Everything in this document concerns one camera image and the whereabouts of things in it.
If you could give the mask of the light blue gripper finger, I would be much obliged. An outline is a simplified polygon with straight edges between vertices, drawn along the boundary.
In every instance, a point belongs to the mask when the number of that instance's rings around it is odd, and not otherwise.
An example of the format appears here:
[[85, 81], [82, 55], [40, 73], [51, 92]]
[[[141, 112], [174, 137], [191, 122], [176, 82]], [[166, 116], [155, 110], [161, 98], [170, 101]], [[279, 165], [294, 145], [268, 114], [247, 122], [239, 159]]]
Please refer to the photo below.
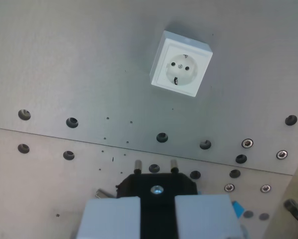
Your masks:
[[91, 199], [87, 202], [76, 238], [139, 239], [139, 197]]
[[183, 195], [175, 197], [180, 239], [242, 239], [234, 204], [228, 195]]

